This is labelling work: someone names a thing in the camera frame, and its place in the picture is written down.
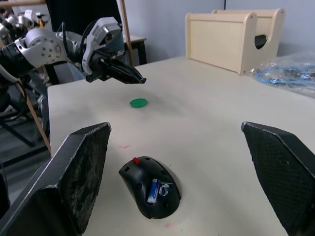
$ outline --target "black computer mouse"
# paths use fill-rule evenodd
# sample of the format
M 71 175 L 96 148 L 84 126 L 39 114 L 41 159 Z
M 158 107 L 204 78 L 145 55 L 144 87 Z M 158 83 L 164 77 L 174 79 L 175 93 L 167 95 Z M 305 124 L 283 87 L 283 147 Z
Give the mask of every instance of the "black computer mouse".
M 135 157 L 119 174 L 147 218 L 162 219 L 173 214 L 181 195 L 172 175 L 151 157 Z

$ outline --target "table surface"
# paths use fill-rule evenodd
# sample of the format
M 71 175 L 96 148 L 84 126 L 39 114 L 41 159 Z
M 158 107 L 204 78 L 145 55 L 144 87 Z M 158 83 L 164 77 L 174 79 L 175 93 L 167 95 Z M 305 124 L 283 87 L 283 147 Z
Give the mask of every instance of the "table surface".
M 292 132 L 315 152 L 315 100 L 175 58 L 138 67 L 148 80 L 49 87 L 52 153 L 68 134 L 110 122 L 103 179 L 85 236 L 286 236 L 256 177 L 241 131 L 252 121 Z M 149 101 L 131 108 L 135 98 Z M 118 170 L 150 156 L 180 180 L 177 211 L 147 219 Z
M 124 37 L 124 43 L 126 43 L 126 35 L 124 33 L 123 33 L 123 37 Z M 145 41 L 145 40 L 147 40 L 145 37 L 130 35 L 131 43 L 142 42 L 142 41 Z

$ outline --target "plastic bag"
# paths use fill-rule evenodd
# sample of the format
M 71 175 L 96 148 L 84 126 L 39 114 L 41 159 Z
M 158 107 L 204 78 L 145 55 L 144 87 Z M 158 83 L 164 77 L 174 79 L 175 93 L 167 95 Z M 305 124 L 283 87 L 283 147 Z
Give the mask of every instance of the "plastic bag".
M 264 84 L 315 97 L 315 53 L 278 57 L 247 75 Z

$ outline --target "green bottle cap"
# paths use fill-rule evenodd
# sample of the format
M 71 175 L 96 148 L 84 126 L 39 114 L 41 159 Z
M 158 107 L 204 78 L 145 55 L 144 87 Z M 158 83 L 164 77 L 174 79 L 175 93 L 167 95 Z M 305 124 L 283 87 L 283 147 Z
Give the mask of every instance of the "green bottle cap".
M 144 98 L 137 98 L 130 102 L 130 106 L 134 108 L 144 107 L 148 104 L 148 101 Z

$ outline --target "blue cable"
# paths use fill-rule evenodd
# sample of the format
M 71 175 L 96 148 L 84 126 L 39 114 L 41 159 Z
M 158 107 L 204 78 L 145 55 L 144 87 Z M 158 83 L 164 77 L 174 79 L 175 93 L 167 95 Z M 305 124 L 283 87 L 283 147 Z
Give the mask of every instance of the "blue cable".
M 299 70 L 299 71 L 308 71 L 310 69 L 315 69 L 315 65 L 305 65 L 305 66 L 273 66 L 273 67 L 268 67 L 265 69 L 262 69 L 259 71 L 256 75 L 256 79 L 262 83 L 267 83 L 267 84 L 292 84 L 292 85 L 312 85 L 315 86 L 315 81 L 309 81 L 307 79 L 302 79 L 302 80 L 274 80 L 271 77 L 269 79 L 263 79 L 262 74 L 266 73 L 267 71 L 270 70 Z M 300 78 L 306 77 L 308 73 L 302 73 Z

